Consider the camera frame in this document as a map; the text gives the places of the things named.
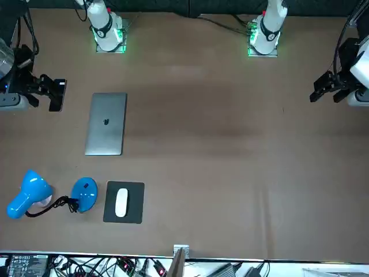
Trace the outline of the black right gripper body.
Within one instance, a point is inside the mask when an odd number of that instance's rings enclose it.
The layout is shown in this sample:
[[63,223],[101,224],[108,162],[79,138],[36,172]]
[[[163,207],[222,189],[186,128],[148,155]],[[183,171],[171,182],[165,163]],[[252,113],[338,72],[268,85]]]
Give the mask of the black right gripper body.
[[14,49],[11,91],[15,93],[39,93],[38,78],[33,75],[35,56],[25,44]]

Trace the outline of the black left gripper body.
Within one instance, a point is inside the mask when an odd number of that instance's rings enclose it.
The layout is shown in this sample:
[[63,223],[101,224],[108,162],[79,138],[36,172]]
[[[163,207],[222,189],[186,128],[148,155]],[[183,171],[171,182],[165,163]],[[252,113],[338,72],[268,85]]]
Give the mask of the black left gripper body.
[[339,48],[338,57],[341,70],[334,74],[334,84],[341,88],[358,88],[360,82],[361,53],[360,40],[348,38]]

